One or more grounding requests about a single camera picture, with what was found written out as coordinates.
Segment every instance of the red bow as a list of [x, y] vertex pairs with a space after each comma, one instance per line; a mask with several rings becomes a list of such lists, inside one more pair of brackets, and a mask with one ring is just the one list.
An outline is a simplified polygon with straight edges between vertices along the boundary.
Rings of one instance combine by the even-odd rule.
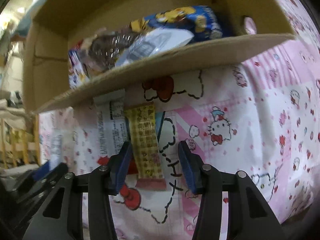
[[222, 144], [222, 141], [223, 141], [223, 138], [222, 138], [222, 135], [219, 134], [219, 135], [211, 135], [211, 141], [212, 142], [217, 142], [218, 144]]

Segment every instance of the white snack package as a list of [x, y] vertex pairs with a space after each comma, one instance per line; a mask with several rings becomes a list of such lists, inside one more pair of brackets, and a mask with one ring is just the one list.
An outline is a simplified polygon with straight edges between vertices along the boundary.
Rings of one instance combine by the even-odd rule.
[[118, 154], [128, 140], [124, 117], [125, 90], [116, 90], [93, 99], [98, 114], [100, 154], [111, 157]]
[[193, 37], [193, 33], [188, 30], [157, 28], [138, 38], [120, 55], [115, 66], [126, 65], [144, 57], [185, 46]]

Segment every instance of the cardboard box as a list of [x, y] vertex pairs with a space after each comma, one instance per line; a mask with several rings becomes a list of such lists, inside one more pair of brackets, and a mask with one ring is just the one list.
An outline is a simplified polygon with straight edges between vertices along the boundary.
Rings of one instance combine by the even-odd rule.
[[[205, 41], [114, 68], [71, 90], [68, 48], [101, 27], [118, 30], [153, 13], [191, 5], [209, 5], [230, 22], [236, 37]], [[257, 35], [246, 35], [244, 16]], [[23, 72], [24, 105], [35, 113], [74, 106], [136, 82], [247, 60], [287, 39], [294, 30], [275, 0], [48, 0], [33, 19]]]

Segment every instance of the hello kitty fabric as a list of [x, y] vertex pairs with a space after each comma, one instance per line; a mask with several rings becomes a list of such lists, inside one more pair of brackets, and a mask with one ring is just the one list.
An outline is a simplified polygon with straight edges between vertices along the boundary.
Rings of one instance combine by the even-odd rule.
[[[319, 185], [319, 33], [299, 0], [278, 0], [300, 39], [287, 41], [242, 64], [162, 77], [126, 88], [127, 107], [153, 102], [166, 191], [136, 188], [128, 175], [110, 197], [118, 239], [191, 239], [201, 196], [183, 178], [177, 145], [220, 171], [247, 172], [280, 222], [309, 206]], [[40, 116], [43, 156], [50, 158], [50, 127], [74, 132], [76, 174], [103, 165], [97, 112], [91, 102]], [[87, 219], [84, 195], [83, 222]], [[228, 194], [223, 193], [220, 239], [226, 239]]]

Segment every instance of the blue gripper pad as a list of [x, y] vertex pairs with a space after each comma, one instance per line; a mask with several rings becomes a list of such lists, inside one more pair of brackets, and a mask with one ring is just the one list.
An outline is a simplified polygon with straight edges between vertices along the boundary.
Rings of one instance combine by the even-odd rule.
[[195, 195], [202, 194], [204, 182], [201, 175], [203, 165], [201, 157], [192, 153], [185, 141], [180, 141], [178, 144], [178, 156], [188, 188]]
[[124, 142], [119, 154], [110, 157], [108, 168], [110, 175], [108, 179], [109, 195], [118, 195], [127, 176], [130, 161], [132, 159], [132, 145]]

